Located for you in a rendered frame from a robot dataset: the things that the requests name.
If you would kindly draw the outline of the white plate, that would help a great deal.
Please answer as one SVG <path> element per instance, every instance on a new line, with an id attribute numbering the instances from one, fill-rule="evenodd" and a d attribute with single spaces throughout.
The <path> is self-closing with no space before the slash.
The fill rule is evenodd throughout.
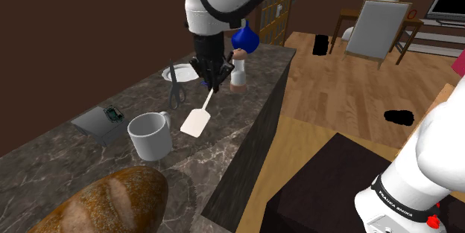
<path id="1" fill-rule="evenodd" d="M 180 83 L 198 79 L 196 71 L 188 63 L 174 65 L 174 72 L 176 74 L 177 82 Z M 170 68 L 166 68 L 162 72 L 162 77 L 167 81 L 171 81 Z"/>

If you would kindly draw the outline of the black scissors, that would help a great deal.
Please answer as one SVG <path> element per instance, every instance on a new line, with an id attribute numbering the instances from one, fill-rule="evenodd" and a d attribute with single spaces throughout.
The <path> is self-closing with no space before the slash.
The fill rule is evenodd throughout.
<path id="1" fill-rule="evenodd" d="M 171 109 L 177 109 L 186 100 L 186 90 L 177 82 L 173 62 L 170 61 L 171 89 L 168 97 L 168 105 Z"/>

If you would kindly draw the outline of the wooden dining table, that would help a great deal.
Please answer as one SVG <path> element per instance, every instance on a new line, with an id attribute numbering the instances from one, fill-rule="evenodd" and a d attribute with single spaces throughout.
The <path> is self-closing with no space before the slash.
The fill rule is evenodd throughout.
<path id="1" fill-rule="evenodd" d="M 336 42 L 336 39 L 337 39 L 337 36 L 338 36 L 338 32 L 339 32 L 339 30 L 341 28 L 342 21 L 343 20 L 356 21 L 358 16 L 359 16 L 359 13 L 360 13 L 360 10 L 345 9 L 345 8 L 341 9 L 341 11 L 339 13 L 339 17 L 338 17 L 338 22 L 337 22 L 336 27 L 335 27 L 334 34 L 333 34 L 332 39 L 331 39 L 331 48 L 329 50 L 329 54 L 332 53 L 332 50 L 334 48 L 334 45 L 335 45 L 335 42 Z M 407 52 L 410 44 L 413 42 L 414 37 L 417 35 L 417 32 L 419 31 L 419 29 L 422 26 L 423 26 L 423 21 L 421 21 L 418 18 L 406 18 L 404 20 L 404 22 L 402 23 L 401 29 L 397 33 L 396 38 L 395 38 L 395 40 L 393 41 L 393 43 L 392 43 L 392 45 L 390 47 L 390 51 L 392 51 L 393 48 L 397 48 L 397 50 L 400 53 L 399 58 L 396 61 L 397 65 L 399 65 L 401 63 L 402 58 L 405 56 L 405 53 Z M 402 35 L 404 34 L 405 29 L 407 27 L 414 27 L 414 30 L 409 35 L 408 41 L 404 45 L 401 45 L 399 43 L 399 41 L 401 40 Z"/>

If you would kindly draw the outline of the pink object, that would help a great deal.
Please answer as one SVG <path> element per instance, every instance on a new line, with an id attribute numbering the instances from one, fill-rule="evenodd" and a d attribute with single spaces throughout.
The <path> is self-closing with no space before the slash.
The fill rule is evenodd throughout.
<path id="1" fill-rule="evenodd" d="M 460 77 L 465 75 L 465 49 L 457 57 L 457 59 L 451 65 L 452 70 L 457 73 Z"/>

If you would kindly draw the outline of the wooden lattice door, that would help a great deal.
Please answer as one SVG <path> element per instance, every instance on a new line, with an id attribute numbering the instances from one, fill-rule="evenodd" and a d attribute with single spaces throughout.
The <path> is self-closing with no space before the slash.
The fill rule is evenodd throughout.
<path id="1" fill-rule="evenodd" d="M 291 3 L 292 0 L 265 0 L 262 2 L 259 24 L 260 43 L 284 45 Z"/>

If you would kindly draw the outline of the white spatula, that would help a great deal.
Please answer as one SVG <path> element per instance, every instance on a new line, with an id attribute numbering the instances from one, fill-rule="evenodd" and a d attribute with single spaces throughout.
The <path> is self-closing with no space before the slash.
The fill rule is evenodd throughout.
<path id="1" fill-rule="evenodd" d="M 206 111 L 214 89 L 209 90 L 201 108 L 193 109 L 180 127 L 180 131 L 192 137 L 198 138 L 206 127 L 211 115 Z"/>

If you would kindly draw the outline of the green circuit board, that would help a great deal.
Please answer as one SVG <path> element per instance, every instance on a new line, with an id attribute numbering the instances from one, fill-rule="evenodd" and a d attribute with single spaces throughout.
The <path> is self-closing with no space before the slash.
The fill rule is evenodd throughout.
<path id="1" fill-rule="evenodd" d="M 117 109 L 115 106 L 110 105 L 104 109 L 104 113 L 106 117 L 112 122 L 112 123 L 118 123 L 122 122 L 124 120 L 124 115 L 121 113 L 119 109 Z"/>

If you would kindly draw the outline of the brown bread loaf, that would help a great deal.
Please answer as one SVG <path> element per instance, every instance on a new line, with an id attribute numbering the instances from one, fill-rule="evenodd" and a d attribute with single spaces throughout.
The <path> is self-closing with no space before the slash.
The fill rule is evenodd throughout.
<path id="1" fill-rule="evenodd" d="M 129 167 L 87 185 L 28 233 L 156 233 L 167 179 L 152 167 Z"/>

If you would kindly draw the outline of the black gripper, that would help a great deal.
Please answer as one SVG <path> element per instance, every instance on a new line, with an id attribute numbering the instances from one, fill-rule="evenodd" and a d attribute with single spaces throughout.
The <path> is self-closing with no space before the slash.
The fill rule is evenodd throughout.
<path id="1" fill-rule="evenodd" d="M 189 60 L 190 65 L 203 78 L 209 91 L 218 92 L 219 86 L 231 74 L 235 66 L 231 63 L 233 52 L 224 56 L 224 34 L 210 36 L 193 34 L 194 50 L 197 57 Z"/>

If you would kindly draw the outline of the white mug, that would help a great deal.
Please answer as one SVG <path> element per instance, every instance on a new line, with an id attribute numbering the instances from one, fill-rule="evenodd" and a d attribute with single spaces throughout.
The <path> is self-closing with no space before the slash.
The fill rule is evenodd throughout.
<path id="1" fill-rule="evenodd" d="M 141 159 L 153 162 L 171 152 L 170 126 L 171 116 L 167 112 L 147 112 L 128 124 L 128 134 Z"/>

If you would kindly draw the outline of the white television stand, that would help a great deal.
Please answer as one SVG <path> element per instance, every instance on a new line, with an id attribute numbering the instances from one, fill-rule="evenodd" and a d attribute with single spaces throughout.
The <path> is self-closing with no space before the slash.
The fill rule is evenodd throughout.
<path id="1" fill-rule="evenodd" d="M 465 49 L 465 22 L 422 19 L 408 51 L 459 57 Z"/>

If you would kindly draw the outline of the grey box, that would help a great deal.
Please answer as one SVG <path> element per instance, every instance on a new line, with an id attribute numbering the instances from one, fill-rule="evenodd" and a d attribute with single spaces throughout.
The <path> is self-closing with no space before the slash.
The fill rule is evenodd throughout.
<path id="1" fill-rule="evenodd" d="M 130 122 L 126 118 L 112 122 L 104 113 L 104 109 L 97 106 L 75 118 L 71 123 L 80 133 L 91 135 L 98 144 L 107 146 L 127 132 Z"/>

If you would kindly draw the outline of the wooden and white pepper mill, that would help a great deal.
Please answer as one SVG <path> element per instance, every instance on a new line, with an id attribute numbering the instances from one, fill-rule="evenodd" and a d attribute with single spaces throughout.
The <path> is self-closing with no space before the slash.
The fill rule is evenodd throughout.
<path id="1" fill-rule="evenodd" d="M 245 92 L 247 90 L 245 60 L 247 52 L 237 48 L 233 51 L 232 64 L 235 66 L 231 73 L 230 90 L 235 93 Z"/>

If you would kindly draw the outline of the blue vase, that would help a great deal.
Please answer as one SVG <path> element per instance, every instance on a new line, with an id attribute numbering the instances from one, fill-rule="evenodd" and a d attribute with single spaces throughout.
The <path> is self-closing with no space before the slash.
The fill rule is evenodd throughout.
<path id="1" fill-rule="evenodd" d="M 232 36 L 231 43 L 234 49 L 240 48 L 251 54 L 258 48 L 260 41 L 259 36 L 251 30 L 249 22 L 246 21 L 245 27 Z"/>

